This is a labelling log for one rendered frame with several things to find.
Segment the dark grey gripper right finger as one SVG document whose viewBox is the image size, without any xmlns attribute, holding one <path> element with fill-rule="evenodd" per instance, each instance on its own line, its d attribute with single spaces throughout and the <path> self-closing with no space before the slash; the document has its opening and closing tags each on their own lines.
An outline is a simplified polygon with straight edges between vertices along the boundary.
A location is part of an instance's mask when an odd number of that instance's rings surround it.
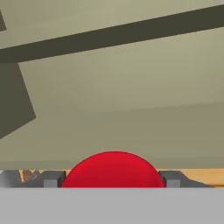
<svg viewBox="0 0 224 224">
<path fill-rule="evenodd" d="M 201 188 L 210 187 L 210 185 L 189 179 L 181 171 L 159 171 L 158 172 L 166 187 L 177 188 Z"/>
</svg>

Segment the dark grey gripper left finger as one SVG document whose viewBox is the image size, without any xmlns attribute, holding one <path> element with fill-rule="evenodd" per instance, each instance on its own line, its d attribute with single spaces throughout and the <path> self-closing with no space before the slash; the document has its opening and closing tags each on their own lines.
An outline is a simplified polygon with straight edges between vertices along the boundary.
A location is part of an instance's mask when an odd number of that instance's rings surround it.
<svg viewBox="0 0 224 224">
<path fill-rule="evenodd" d="M 66 177 L 67 174 L 64 171 L 43 171 L 42 173 L 35 171 L 29 181 L 20 183 L 17 187 L 62 187 Z"/>
</svg>

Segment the red-lidded jam jar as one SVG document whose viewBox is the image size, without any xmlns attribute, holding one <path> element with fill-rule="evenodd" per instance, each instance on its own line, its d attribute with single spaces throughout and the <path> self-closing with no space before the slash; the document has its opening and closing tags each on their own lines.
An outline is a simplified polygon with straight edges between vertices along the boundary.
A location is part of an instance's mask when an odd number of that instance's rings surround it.
<svg viewBox="0 0 224 224">
<path fill-rule="evenodd" d="M 63 187 L 164 187 L 157 170 L 147 160 L 128 152 L 106 151 L 79 162 Z"/>
</svg>

